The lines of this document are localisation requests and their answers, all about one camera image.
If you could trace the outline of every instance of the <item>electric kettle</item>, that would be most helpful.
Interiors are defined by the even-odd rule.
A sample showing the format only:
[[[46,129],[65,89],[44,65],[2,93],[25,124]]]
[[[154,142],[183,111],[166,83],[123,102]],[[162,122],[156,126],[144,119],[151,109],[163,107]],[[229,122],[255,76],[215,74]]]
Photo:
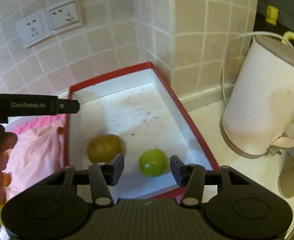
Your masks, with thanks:
[[[294,40],[293,32],[284,39]],[[239,155],[255,159],[272,146],[294,149],[282,137],[294,119],[294,49],[267,36],[254,36],[223,114],[220,131]]]

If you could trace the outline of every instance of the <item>white cable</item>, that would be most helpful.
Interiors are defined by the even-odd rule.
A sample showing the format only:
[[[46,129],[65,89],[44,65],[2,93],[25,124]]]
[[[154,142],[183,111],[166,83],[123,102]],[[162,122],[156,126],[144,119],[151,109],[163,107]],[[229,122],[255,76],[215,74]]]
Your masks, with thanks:
[[[226,93],[225,93],[225,62],[226,62],[226,58],[228,55],[228,52],[231,48],[231,45],[237,40],[237,39],[241,39],[241,38],[246,38],[246,37],[252,37],[252,36],[258,36],[258,35],[265,35],[265,36],[270,36],[270,37],[275,37],[278,38],[280,40],[285,40],[288,45],[290,47],[293,48],[293,45],[287,40],[284,39],[284,37],[280,34],[277,33],[271,33],[271,32],[248,32],[248,33],[241,33],[239,35],[237,35],[230,43],[228,49],[226,50],[222,61],[221,61],[221,88],[222,88],[222,96],[223,96],[223,101],[225,106],[227,106],[227,100],[226,100]]]

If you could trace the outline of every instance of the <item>green apple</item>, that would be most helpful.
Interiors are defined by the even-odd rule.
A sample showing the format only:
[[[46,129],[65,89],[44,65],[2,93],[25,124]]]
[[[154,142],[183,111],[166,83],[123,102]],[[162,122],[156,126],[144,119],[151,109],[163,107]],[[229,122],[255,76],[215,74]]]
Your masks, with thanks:
[[[149,149],[139,157],[139,168],[148,177],[162,175],[167,169],[166,154],[159,149]]]

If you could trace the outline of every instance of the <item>electrical outlet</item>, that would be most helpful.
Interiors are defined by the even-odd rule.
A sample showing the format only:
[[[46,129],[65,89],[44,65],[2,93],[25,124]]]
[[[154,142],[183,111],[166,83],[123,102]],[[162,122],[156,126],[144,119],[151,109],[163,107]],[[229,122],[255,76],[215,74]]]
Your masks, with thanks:
[[[46,8],[53,34],[58,34],[83,25],[78,0],[64,0]]]
[[[24,48],[51,36],[45,10],[41,9],[16,23]]]

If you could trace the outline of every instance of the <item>kitchen counter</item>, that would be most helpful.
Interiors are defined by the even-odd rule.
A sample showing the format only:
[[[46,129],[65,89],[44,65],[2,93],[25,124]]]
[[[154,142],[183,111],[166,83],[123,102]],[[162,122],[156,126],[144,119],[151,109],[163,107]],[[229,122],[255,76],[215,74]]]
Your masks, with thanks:
[[[229,165],[280,196],[278,177],[293,165],[291,158],[286,153],[275,156],[266,154],[254,160],[237,155],[226,145],[220,133],[219,125],[224,110],[223,101],[218,101],[190,111],[189,114],[220,166]],[[206,186],[203,201],[208,201],[216,193],[216,188]],[[286,201],[293,210],[294,222],[294,197]]]

